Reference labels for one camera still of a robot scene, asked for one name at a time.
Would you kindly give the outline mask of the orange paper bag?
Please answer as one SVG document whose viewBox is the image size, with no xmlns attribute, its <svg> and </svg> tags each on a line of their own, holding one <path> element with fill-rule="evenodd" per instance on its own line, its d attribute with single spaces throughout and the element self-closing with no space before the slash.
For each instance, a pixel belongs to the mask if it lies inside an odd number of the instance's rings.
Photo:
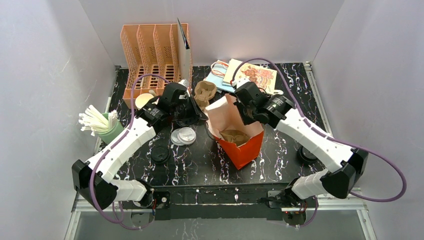
<svg viewBox="0 0 424 240">
<path fill-rule="evenodd" d="M 264 129 L 258 121 L 245 125 L 234 105 L 236 98 L 225 94 L 205 108 L 208 130 L 240 170 L 259 156 Z"/>
</svg>

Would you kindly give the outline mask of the brown pulp cup carrier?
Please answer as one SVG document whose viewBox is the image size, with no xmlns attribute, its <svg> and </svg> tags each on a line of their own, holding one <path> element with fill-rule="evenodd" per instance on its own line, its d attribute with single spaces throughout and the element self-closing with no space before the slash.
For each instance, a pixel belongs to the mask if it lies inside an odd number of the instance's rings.
<svg viewBox="0 0 424 240">
<path fill-rule="evenodd" d="M 236 129 L 227 129 L 219 132 L 222 136 L 222 139 L 234 143 L 237 147 L 247 143 L 250 140 L 250 137 L 244 132 Z"/>
<path fill-rule="evenodd" d="M 215 96 L 217 87 L 214 83 L 202 80 L 194 88 L 194 100 L 203 111 L 210 105 L 210 100 Z"/>
</svg>

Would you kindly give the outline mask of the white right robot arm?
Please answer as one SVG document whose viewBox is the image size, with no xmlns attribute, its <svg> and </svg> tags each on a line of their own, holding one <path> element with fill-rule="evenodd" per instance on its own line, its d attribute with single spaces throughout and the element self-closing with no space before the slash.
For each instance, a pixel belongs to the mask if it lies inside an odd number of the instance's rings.
<svg viewBox="0 0 424 240">
<path fill-rule="evenodd" d="M 315 156 L 325 168 L 298 177 L 284 190 L 284 197 L 299 202 L 330 194 L 345 199 L 365 169 L 368 153 L 330 140 L 330 135 L 301 116 L 294 103 L 281 94 L 269 95 L 247 79 L 233 83 L 236 105 L 245 125 L 260 122 L 295 141 Z"/>
</svg>

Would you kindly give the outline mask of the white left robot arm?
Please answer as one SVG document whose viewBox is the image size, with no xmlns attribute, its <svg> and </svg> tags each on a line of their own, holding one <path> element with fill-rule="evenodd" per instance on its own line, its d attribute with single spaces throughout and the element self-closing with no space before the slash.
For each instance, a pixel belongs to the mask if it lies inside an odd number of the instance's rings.
<svg viewBox="0 0 424 240">
<path fill-rule="evenodd" d="M 71 167 L 74 189 L 98 211 L 114 202 L 140 202 L 152 194 L 143 180 L 117 180 L 118 170 L 145 143 L 172 124 L 186 127 L 207 120 L 183 79 L 171 82 L 162 95 L 135 113 L 128 126 L 104 149 Z"/>
</svg>

